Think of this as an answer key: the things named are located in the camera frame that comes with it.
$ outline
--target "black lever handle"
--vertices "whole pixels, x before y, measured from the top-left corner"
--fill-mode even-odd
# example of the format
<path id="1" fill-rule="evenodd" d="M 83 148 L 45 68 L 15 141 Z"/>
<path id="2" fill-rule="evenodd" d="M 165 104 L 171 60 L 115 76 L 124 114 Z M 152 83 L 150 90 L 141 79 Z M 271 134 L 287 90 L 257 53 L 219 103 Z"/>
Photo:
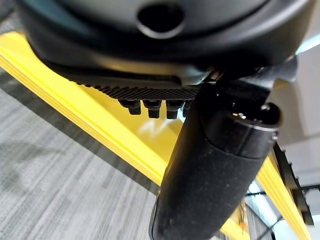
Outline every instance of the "black lever handle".
<path id="1" fill-rule="evenodd" d="M 209 240 L 241 202 L 277 135 L 280 111 L 265 105 L 258 119 L 212 107 L 202 89 L 182 127 L 153 209 L 152 240 Z"/>

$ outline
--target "gray carpet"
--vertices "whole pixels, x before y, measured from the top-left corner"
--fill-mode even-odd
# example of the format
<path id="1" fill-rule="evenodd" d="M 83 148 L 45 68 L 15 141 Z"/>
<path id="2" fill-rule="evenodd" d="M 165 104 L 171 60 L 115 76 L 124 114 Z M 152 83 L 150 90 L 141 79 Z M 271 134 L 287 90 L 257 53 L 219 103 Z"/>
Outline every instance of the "gray carpet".
<path id="1" fill-rule="evenodd" d="M 0 74 L 0 240 L 148 240 L 157 190 Z"/>

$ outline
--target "white wall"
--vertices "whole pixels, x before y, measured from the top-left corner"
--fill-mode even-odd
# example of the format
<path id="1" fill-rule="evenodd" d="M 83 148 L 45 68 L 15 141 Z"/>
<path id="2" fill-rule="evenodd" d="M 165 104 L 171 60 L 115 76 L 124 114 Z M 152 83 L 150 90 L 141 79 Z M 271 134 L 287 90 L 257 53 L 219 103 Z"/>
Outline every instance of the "white wall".
<path id="1" fill-rule="evenodd" d="M 308 226 L 311 239 L 320 240 L 320 215 L 313 216 L 314 227 Z M 285 220 L 278 222 L 274 228 L 276 240 L 298 240 Z"/>

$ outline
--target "yellow beam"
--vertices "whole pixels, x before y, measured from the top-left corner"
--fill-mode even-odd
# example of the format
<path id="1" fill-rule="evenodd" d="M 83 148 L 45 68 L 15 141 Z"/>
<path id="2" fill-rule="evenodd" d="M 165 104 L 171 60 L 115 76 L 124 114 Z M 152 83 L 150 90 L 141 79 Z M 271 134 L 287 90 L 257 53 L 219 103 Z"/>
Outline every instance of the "yellow beam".
<path id="1" fill-rule="evenodd" d="M 140 116 L 92 87 L 79 86 L 42 64 L 26 39 L 11 32 L 0 36 L 0 67 L 45 102 L 93 136 L 152 181 L 161 184 L 182 123 Z M 231 219 L 220 231 L 234 240 L 250 240 Z"/>
<path id="2" fill-rule="evenodd" d="M 296 236 L 300 240 L 311 240 L 300 212 L 269 157 L 264 161 L 256 179 Z"/>

